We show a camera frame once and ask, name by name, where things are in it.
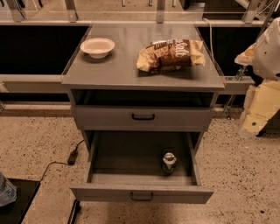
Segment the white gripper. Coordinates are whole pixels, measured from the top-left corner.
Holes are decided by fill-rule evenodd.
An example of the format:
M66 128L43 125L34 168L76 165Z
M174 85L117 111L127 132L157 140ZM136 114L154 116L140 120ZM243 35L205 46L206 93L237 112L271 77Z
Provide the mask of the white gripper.
M249 46L234 59L236 64L252 66L254 64L256 43ZM241 114L239 135L242 138L256 137L267 121L280 109L280 82L265 81L256 90L247 114Z

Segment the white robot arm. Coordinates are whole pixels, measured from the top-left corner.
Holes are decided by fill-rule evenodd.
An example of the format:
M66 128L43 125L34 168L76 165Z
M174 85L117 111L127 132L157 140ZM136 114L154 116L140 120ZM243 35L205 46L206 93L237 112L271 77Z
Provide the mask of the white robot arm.
M243 138L257 136L280 109L280 17L275 18L257 41L237 55L234 62L252 66L263 78L246 93L239 134Z

